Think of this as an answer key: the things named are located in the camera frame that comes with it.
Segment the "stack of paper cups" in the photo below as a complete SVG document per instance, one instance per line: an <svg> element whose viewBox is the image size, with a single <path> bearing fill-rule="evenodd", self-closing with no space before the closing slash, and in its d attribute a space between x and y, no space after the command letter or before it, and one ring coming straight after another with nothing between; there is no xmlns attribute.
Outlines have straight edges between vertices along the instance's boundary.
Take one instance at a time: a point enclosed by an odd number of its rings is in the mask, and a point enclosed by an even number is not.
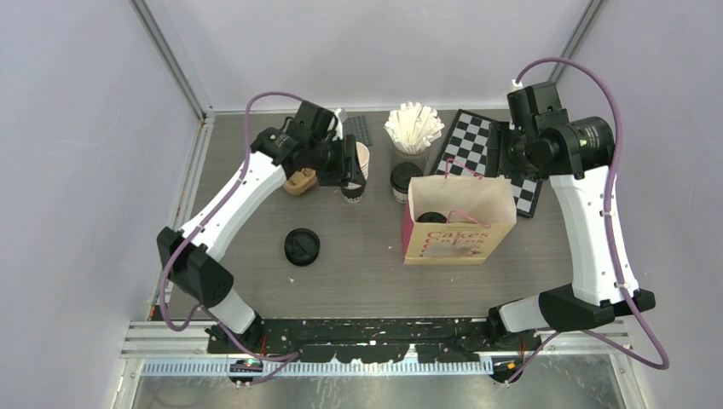
<svg viewBox="0 0 723 409"><path fill-rule="evenodd" d="M343 198L348 203L357 203L362 200L367 185L369 172L370 152L366 145L356 143L356 161L352 180L341 187Z"/></svg>

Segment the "yellow pink paper bag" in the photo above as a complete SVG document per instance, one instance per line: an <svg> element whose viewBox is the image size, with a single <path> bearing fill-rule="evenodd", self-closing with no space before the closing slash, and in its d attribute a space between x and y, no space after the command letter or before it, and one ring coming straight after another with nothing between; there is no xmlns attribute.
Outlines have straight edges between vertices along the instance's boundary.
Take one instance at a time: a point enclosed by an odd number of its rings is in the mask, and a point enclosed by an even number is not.
<svg viewBox="0 0 723 409"><path fill-rule="evenodd" d="M484 263L517 223L512 184L504 177L415 177L402 217L402 262L407 265ZM447 223L419 223L435 211Z"/></svg>

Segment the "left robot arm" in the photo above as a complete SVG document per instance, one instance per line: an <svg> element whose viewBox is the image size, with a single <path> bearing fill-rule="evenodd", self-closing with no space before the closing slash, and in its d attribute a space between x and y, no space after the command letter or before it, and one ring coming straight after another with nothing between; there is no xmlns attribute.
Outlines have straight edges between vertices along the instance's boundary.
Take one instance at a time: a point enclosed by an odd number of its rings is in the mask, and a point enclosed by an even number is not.
<svg viewBox="0 0 723 409"><path fill-rule="evenodd" d="M302 101L280 128L269 127L250 142L240 168L200 213L157 236L160 285L173 283L191 296L229 330L228 340L242 353L260 345L261 318L234 289L221 260L241 227L294 173L314 170L322 186L364 182L355 137L344 134L340 114Z"/></svg>

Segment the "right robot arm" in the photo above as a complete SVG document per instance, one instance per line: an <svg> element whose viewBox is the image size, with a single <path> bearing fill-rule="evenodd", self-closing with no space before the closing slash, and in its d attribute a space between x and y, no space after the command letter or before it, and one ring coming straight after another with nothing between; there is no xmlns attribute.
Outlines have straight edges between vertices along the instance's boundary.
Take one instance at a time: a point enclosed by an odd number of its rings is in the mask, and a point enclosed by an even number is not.
<svg viewBox="0 0 723 409"><path fill-rule="evenodd" d="M511 119L489 127L486 176L548 180L556 194L572 257L571 283L489 310L487 339L509 349L521 332L552 328L592 330L632 313L623 290L639 311L656 306L628 267L620 233L610 254L606 219L620 226L616 200L605 184L615 151L613 131L600 117L569 119L553 82L513 83L507 96Z"/></svg>

